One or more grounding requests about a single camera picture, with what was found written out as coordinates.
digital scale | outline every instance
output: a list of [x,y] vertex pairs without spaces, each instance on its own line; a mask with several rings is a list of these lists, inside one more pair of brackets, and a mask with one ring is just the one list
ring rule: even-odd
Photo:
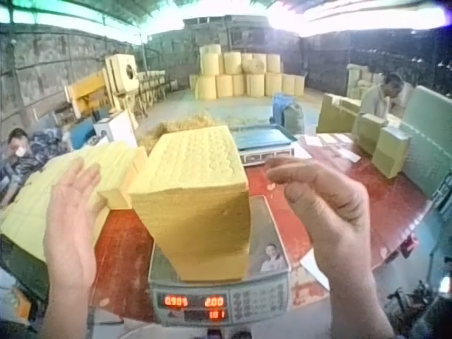
[[280,125],[244,126],[230,131],[245,167],[262,165],[267,157],[295,155],[293,143],[297,138]]
[[279,316],[289,305],[289,265],[264,196],[250,197],[249,266],[241,281],[187,283],[154,244],[148,281],[164,326],[222,328]]

red table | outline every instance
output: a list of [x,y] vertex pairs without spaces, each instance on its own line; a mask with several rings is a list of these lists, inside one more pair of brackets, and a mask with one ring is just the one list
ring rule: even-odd
[[[381,265],[427,213],[431,203],[403,174],[388,180],[370,159],[352,144],[311,147],[300,144],[314,159],[330,165],[362,182],[369,192],[371,211],[371,250],[373,266]],[[356,163],[339,156],[338,147],[348,148],[363,158]],[[246,169],[250,195],[264,195],[275,218],[292,272],[292,307],[328,295],[314,277],[300,266],[299,260],[311,245],[301,222],[285,201],[283,188],[271,185],[263,166]],[[149,300],[148,269],[153,239],[132,210],[114,210],[96,245],[97,277],[91,304],[120,316],[153,321]]]

face mask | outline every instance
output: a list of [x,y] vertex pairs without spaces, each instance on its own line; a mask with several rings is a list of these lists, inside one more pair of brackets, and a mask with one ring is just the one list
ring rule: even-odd
[[16,151],[17,157],[23,157],[27,153],[27,150],[24,147],[19,147]]

blue container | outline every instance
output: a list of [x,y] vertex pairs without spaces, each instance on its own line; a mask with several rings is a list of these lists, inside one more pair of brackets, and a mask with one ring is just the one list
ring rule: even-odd
[[291,95],[276,93],[273,96],[273,116],[270,118],[271,124],[284,126],[284,108],[295,102],[295,98]]

white shirt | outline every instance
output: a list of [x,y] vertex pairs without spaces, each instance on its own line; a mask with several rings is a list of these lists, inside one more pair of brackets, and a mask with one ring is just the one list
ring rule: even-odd
[[272,270],[283,270],[285,267],[283,256],[279,258],[270,258],[265,260],[261,266],[261,272],[270,272]]
[[377,85],[365,92],[361,101],[360,114],[373,114],[379,118],[386,119],[389,113],[389,97],[383,95],[381,86]]

